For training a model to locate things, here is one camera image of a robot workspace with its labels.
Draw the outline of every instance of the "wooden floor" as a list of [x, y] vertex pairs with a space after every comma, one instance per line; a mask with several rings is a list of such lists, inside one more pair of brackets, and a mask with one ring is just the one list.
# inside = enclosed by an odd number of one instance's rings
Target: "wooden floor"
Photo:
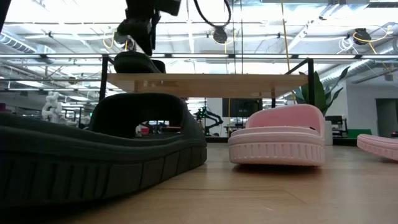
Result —
[[5, 223], [398, 223], [398, 163], [357, 147], [326, 151], [319, 169], [237, 166], [225, 144], [210, 144], [205, 165], [139, 194]]

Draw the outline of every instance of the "pink slide sandal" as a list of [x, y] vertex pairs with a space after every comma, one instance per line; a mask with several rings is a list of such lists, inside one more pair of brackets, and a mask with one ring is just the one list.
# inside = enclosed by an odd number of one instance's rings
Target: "pink slide sandal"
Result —
[[356, 144], [366, 152], [398, 161], [398, 139], [360, 134]]
[[322, 166], [324, 131], [323, 115], [311, 105], [258, 111], [248, 119], [246, 129], [232, 133], [229, 160], [238, 164]]

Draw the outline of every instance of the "wooden table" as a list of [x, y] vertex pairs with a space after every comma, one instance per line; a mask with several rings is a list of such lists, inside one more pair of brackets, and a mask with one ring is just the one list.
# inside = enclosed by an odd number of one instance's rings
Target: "wooden table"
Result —
[[0, 223], [395, 224], [397, 173], [396, 162], [357, 147], [326, 147], [326, 164], [316, 169], [239, 166], [226, 144], [209, 144], [203, 166], [149, 190], [2, 213]]
[[308, 83], [306, 75], [110, 73], [108, 82], [126, 92], [179, 97], [275, 98]]

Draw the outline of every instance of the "potted plant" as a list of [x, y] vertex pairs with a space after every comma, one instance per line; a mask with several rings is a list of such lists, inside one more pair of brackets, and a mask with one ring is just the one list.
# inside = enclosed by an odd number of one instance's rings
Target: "potted plant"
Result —
[[[335, 84], [333, 84], [333, 86], [327, 85], [326, 87], [323, 87], [323, 84], [319, 79], [318, 72], [314, 73], [315, 106], [322, 112], [323, 115], [326, 115], [326, 112], [328, 111], [330, 106], [333, 104], [334, 100], [337, 99], [338, 95], [343, 90], [343, 87], [341, 87], [332, 96], [332, 91], [338, 86], [338, 83], [342, 79], [345, 78], [345, 76], [347, 75], [348, 69], [349, 69], [349, 67], [345, 68], [342, 71], [337, 82]], [[296, 96], [297, 103], [309, 104], [308, 84], [305, 84], [304, 86], [301, 86], [301, 87], [295, 89], [294, 93]], [[330, 121], [329, 122], [325, 121], [325, 144], [326, 145], [333, 144], [333, 133], [331, 131], [331, 122]]]

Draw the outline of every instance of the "dark gray slide sandal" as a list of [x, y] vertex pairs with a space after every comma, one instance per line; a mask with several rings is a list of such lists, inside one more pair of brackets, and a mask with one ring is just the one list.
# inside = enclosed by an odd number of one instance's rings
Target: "dark gray slide sandal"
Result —
[[[167, 120], [178, 134], [135, 138]], [[186, 104], [161, 93], [101, 101], [85, 131], [0, 113], [0, 207], [82, 202], [128, 194], [202, 165], [206, 140]]]

